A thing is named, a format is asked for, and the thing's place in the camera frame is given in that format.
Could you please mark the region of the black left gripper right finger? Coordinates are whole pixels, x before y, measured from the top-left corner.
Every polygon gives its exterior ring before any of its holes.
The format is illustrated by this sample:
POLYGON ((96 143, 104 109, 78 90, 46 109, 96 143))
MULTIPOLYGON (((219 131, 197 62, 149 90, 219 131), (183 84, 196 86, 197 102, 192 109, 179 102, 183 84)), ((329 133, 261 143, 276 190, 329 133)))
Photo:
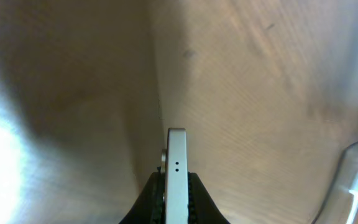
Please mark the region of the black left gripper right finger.
POLYGON ((188 224, 229 224, 198 174, 188 173, 188 224))

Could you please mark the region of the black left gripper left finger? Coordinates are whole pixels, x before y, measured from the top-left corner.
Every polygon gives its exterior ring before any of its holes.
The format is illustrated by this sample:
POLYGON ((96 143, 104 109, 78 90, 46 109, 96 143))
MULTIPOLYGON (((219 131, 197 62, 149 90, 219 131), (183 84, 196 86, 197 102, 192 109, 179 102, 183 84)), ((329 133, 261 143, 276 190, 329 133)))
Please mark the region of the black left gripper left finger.
POLYGON ((165 224, 165 175, 153 172, 143 190, 119 224, 165 224))

